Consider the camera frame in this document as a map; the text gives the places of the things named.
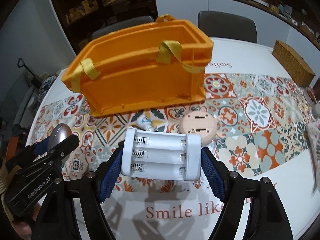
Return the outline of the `left hand in glove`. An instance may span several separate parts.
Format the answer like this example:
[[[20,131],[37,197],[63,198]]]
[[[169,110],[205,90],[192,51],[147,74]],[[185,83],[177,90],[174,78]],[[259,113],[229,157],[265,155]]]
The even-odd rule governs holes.
[[[8,187],[8,172],[1,158],[1,239],[30,239],[31,227],[26,222],[11,222],[3,207],[3,197]]]

